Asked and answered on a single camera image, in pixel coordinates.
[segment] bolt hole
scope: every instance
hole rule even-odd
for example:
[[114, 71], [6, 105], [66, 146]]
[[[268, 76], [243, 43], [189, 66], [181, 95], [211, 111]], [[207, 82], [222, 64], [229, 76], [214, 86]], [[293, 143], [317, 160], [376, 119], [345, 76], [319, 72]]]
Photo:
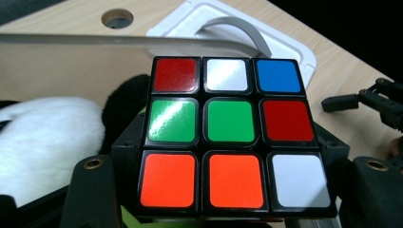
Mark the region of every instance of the bolt hole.
[[102, 15], [104, 26], [110, 29], [123, 29], [133, 22], [133, 14], [126, 9], [112, 9]]
[[378, 171], [387, 171], [389, 169], [388, 166], [386, 166], [385, 164], [378, 162], [378, 161], [367, 161], [366, 164], [370, 168], [378, 170]]
[[103, 165], [104, 160], [100, 160], [100, 159], [93, 159], [90, 161], [87, 161], [86, 163], [84, 163], [84, 168], [85, 169], [95, 169], [100, 167], [101, 165]]

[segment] green sticker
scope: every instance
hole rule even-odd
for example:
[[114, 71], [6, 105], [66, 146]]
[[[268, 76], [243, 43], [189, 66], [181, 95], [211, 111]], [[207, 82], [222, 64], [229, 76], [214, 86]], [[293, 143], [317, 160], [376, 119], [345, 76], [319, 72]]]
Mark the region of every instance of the green sticker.
[[151, 141], [190, 143], [195, 139], [195, 132], [195, 103], [159, 100], [152, 104], [148, 128]]
[[208, 104], [207, 137], [213, 142], [249, 143], [255, 139], [252, 106], [243, 101]]

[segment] white plush toy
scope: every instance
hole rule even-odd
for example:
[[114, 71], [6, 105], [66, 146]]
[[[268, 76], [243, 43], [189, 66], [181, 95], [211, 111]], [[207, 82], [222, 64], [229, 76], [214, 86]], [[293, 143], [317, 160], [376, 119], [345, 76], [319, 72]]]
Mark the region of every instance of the white plush toy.
[[103, 110], [78, 97], [39, 98], [0, 109], [0, 195], [17, 207], [69, 184], [77, 162], [97, 155]]

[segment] white plastic tray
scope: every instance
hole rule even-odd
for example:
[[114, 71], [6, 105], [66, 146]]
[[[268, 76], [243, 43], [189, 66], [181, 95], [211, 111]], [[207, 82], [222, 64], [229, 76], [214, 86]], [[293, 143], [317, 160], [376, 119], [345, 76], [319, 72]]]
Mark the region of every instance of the white plastic tray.
[[254, 47], [252, 40], [236, 27], [216, 25], [200, 30], [207, 21], [223, 16], [239, 17], [255, 25], [269, 46], [272, 58], [298, 61], [303, 83], [305, 87], [308, 86], [317, 67], [317, 59], [309, 48], [220, 1], [186, 0], [157, 26], [151, 28], [146, 36], [231, 40]]

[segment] orange sticker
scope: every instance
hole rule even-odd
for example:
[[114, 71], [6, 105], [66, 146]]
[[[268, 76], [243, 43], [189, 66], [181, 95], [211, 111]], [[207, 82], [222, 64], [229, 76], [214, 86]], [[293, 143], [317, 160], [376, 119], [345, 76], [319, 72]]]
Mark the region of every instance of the orange sticker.
[[253, 155], [211, 156], [210, 201], [215, 207], [260, 208], [263, 192], [258, 158]]
[[195, 158], [150, 154], [145, 159], [140, 201], [147, 207], [189, 207], [195, 198]]

